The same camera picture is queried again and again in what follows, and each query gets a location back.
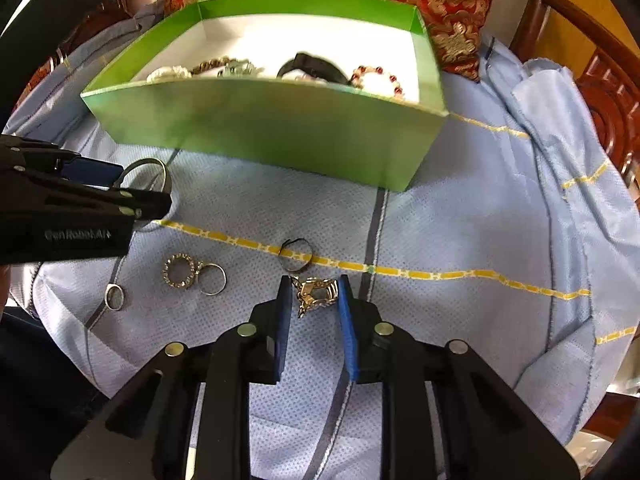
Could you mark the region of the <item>green jade flower brooch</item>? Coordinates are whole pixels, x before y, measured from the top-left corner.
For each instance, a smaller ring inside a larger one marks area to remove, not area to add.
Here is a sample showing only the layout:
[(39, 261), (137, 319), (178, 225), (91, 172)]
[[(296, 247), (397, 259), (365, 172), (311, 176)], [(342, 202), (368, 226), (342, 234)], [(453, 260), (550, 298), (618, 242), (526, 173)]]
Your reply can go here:
[(217, 73), (218, 77), (257, 77), (264, 69), (257, 67), (250, 60), (230, 60)]

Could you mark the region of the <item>silver bangle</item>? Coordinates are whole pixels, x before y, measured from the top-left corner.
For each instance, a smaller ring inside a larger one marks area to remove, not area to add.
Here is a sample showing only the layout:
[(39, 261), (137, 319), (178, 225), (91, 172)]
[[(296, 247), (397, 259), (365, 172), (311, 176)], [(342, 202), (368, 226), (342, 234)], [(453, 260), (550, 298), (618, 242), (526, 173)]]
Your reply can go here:
[(135, 188), (136, 190), (162, 193), (171, 197), (172, 181), (166, 162), (159, 158), (140, 158), (129, 164), (113, 188)]

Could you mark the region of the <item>black wrist watch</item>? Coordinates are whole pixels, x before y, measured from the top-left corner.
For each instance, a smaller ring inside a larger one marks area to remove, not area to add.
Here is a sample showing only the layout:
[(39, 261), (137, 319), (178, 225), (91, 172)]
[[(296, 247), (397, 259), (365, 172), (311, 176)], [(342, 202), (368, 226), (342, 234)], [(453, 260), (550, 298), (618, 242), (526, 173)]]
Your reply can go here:
[(298, 52), (292, 60), (285, 62), (278, 70), (277, 76), (282, 78), (294, 70), (299, 70), (311, 78), (332, 82), (332, 84), (350, 85), (349, 78), (333, 63), (305, 52)]

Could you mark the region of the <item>light blue cloth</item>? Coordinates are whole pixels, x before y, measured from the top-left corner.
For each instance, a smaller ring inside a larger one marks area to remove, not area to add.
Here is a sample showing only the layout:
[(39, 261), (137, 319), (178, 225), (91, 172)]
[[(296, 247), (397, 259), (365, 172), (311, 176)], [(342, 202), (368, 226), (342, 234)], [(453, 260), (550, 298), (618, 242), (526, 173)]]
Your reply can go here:
[(204, 344), (290, 266), (347, 274), (382, 317), (466, 340), (561, 442), (596, 409), (639, 321), (639, 214), (570, 71), (480, 45), (480, 80), (442, 73), (418, 10), (390, 0), (152, 4), (73, 50), (6, 132), (172, 180), (163, 226), (122, 260), (13, 271), (3, 339), (44, 379), (1, 378), (1, 474), (46, 473), (48, 408), (105, 394), (172, 337)]

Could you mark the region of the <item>green cardboard box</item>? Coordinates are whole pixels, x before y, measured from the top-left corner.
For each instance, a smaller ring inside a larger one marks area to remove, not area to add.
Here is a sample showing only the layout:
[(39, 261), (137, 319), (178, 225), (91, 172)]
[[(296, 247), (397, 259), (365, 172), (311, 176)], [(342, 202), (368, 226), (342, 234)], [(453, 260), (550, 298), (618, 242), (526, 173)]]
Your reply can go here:
[[(280, 67), (324, 58), (350, 85)], [(257, 77), (218, 77), (250, 60)], [(146, 82), (162, 66), (189, 79)], [(200, 0), (145, 32), (82, 99), (122, 144), (181, 148), (402, 191), (448, 110), (422, 16), (392, 0)]]

